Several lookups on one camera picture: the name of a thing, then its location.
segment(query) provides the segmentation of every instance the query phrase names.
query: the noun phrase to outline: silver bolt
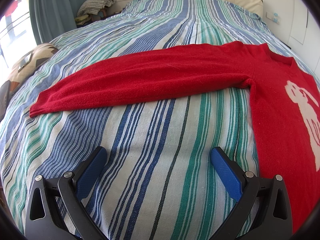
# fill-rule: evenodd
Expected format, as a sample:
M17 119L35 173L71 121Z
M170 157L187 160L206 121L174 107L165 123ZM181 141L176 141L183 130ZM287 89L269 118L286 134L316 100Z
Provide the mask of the silver bolt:
M245 175L246 175L248 178L252 178L252 177L253 177L253 172L251 172L251 171L246 171L246 172L245 172Z
M36 178L35 178L36 181L40 181L41 179L42 179L42 176L41 176L41 175L38 175L38 176L36 176Z
M278 175L276 175L276 179L281 181L282 180L282 176L278 174Z
M70 177L72 176L72 171L66 171L66 172L63 174L63 176L64 176L65 178L70 178Z

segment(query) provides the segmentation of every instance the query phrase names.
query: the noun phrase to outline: blue gripper pad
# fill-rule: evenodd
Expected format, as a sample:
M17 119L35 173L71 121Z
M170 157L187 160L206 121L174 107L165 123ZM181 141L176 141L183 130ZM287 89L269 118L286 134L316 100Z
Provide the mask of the blue gripper pad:
M82 173L77 182L76 189L76 196L79 201L89 195L93 185L95 184L98 176L107 162L107 156L106 149L101 148L88 165L87 169Z
M239 201L242 195L241 182L228 163L223 159L219 151L215 148L211 150L211 163L217 171L229 196L236 201Z

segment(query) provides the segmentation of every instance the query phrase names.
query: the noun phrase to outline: red sweater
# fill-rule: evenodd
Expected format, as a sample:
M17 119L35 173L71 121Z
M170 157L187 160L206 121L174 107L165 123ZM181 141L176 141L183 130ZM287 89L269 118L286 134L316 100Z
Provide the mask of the red sweater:
M260 175L283 176L296 231L320 197L320 95L312 76L267 44L176 46L97 62L40 93L38 114L250 87Z

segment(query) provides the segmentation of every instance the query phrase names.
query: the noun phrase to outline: bed cover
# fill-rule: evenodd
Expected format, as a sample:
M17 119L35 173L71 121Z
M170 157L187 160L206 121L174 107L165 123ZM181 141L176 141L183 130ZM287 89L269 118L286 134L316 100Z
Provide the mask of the bed cover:
M248 89L35 118L29 109L39 92L102 59L236 40L266 42L313 74L257 14L223 0L134 0L119 15L54 39L60 51L15 94L0 127L1 179L19 229L35 176L61 176L101 145L110 157L82 202L109 239L208 239L235 205L212 168L210 149L222 147L243 170L259 174Z

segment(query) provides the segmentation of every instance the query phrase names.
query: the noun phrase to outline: sweater sleeve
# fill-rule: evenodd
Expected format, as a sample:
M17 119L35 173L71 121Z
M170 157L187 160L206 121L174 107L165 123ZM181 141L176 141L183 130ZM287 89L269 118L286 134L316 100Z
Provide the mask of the sweater sleeve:
M253 56L239 41L139 52L102 60L62 79L39 94L30 117L244 88L253 73Z

